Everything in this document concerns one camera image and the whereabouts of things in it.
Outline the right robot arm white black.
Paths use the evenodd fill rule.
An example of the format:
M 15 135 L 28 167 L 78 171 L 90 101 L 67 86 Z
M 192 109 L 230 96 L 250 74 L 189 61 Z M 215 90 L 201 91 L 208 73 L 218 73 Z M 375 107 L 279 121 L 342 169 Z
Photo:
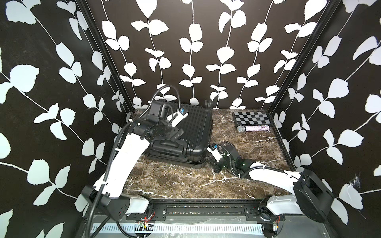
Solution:
M 226 169 L 238 178 L 264 182 L 288 192 L 288 195 L 272 195 L 261 202 L 258 212 L 264 220 L 283 214 L 305 215 L 319 223 L 327 220 L 334 195 L 314 172 L 282 170 L 243 159 L 230 142 L 212 144 L 207 150 L 212 155 L 214 172 Z

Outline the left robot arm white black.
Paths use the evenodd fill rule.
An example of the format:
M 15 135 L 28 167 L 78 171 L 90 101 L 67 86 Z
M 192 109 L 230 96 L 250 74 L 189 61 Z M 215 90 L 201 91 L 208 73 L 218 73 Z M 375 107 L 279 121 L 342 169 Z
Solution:
M 105 173 L 93 185 L 86 186 L 81 194 L 89 203 L 92 219 L 95 210 L 114 220 L 133 213 L 149 212 L 149 199 L 141 195 L 123 196 L 122 192 L 132 169 L 141 155 L 153 144 L 155 138 L 174 141 L 183 130 L 177 125 L 188 116 L 188 110 L 161 101 L 154 101 L 134 121 L 127 123 L 117 135 Z

